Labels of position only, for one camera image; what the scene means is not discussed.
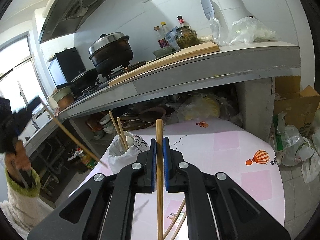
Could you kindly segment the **person's left hand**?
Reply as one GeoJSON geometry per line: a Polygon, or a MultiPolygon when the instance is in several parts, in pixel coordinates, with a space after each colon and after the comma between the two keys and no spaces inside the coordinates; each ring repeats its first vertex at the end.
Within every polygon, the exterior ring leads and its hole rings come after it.
{"type": "Polygon", "coordinates": [[[5,154],[5,167],[8,174],[15,181],[22,181],[19,175],[19,170],[28,171],[31,169],[31,163],[26,154],[26,150],[23,146],[23,142],[18,140],[15,144],[16,153],[5,154]]]}

